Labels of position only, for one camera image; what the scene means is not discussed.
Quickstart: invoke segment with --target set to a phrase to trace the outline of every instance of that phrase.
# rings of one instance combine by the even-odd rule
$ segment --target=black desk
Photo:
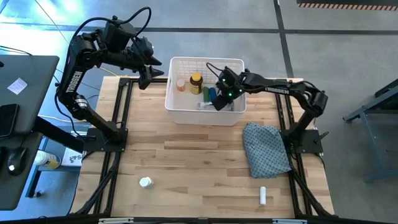
[[[6,157],[8,157],[12,149],[19,147],[22,141],[22,147],[28,148],[28,150],[26,150],[26,168],[20,175],[11,176],[7,171],[7,162],[1,161],[0,163],[0,210],[13,210],[17,207],[42,136],[43,134],[40,133],[30,133],[15,136],[0,142],[0,146],[10,148],[10,150],[7,151]]]
[[[0,146],[14,149],[22,146],[27,150],[27,165],[22,174],[10,176],[6,163],[0,167],[0,210],[13,210],[17,207],[26,180],[32,167],[34,157],[39,148],[42,134],[40,131],[32,133],[39,109],[49,88],[52,75],[55,72],[59,58],[56,56],[28,56],[28,55],[0,55],[4,63],[0,67],[0,105],[17,103],[19,114],[15,131],[20,136],[0,140]],[[27,87],[18,95],[7,87],[18,78],[27,83]]]
[[[16,133],[32,131],[59,60],[57,56],[0,55],[0,62],[4,63],[0,68],[0,105],[19,105]],[[27,87],[17,95],[7,87],[18,78]]]

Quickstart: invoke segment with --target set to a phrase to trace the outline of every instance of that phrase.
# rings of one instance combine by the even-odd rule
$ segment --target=white plastic basket
[[[203,94],[194,95],[190,91],[189,79],[194,72],[200,72],[203,77],[204,86],[214,86],[217,77],[209,71],[206,63],[210,62],[218,68],[228,66],[237,74],[244,70],[244,63],[240,59],[228,58],[195,58],[174,57],[170,62],[169,78],[167,80],[167,91],[165,107],[173,121],[177,124],[199,124],[199,125],[234,125],[246,111],[246,95],[234,100],[234,111],[229,111],[226,106],[221,111],[197,110],[197,104],[203,101]],[[177,90],[178,78],[185,80],[185,91]]]

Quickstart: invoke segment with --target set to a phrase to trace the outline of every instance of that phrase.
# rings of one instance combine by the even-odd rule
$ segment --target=wooden tabletop
[[[118,81],[118,77],[104,77],[96,111],[105,120],[111,120]],[[152,83],[146,90],[136,84],[132,88],[129,137],[119,166],[112,217],[294,217],[287,174],[253,179],[243,148],[243,127],[248,122],[280,128],[275,94],[248,95],[248,109],[235,126],[195,126],[171,120],[164,107],[165,93],[165,83]],[[303,110],[294,98],[292,106],[298,120]],[[96,152],[83,161],[72,212],[81,208],[97,187],[103,157],[104,153]],[[304,154],[303,164],[308,187],[333,213],[321,161]],[[139,186],[142,177],[154,180],[151,189]],[[259,206],[261,186],[267,187],[264,207]]]

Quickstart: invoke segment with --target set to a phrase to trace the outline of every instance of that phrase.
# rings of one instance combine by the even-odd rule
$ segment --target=white cable
[[[47,116],[47,115],[41,115],[41,114],[39,114],[38,115],[39,117],[41,117],[41,118],[50,118],[50,119],[56,119],[57,121],[62,121],[62,122],[68,122],[68,123],[70,123],[70,121],[68,121],[68,120],[64,120],[64,119],[61,119],[61,118],[56,118],[56,117],[53,117],[53,116]],[[87,123],[87,121],[73,121],[74,123]]]
[[[58,26],[55,24],[54,20],[51,19],[50,15],[47,14],[47,12],[43,9],[43,7],[40,5],[39,2],[37,2],[37,0],[35,0],[35,2],[39,5],[39,7],[43,10],[43,12],[47,15],[47,17],[51,20],[51,22],[54,24],[54,26],[57,28],[57,30],[59,31],[59,33],[61,34],[61,36],[63,37],[63,39],[65,40],[65,42],[67,43],[67,45],[69,45],[69,42],[67,41],[67,39],[65,38],[65,36],[62,34],[61,30],[58,28]]]
[[[116,77],[119,77],[119,76],[120,76],[120,75],[117,75],[117,74],[115,74],[115,73],[109,71],[109,70],[106,69],[106,68],[100,67],[99,69],[104,70],[105,72],[108,72],[108,73],[110,73],[110,74],[112,74],[112,75],[114,75],[114,76],[116,76]]]

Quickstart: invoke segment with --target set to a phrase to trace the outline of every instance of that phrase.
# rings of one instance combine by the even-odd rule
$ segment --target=blue object
[[[209,96],[210,96],[210,101],[213,102],[213,100],[216,99],[217,97],[217,93],[216,93],[216,89],[211,87],[209,88]]]
[[[248,123],[243,129],[243,141],[253,178],[276,178],[291,170],[277,128]]]

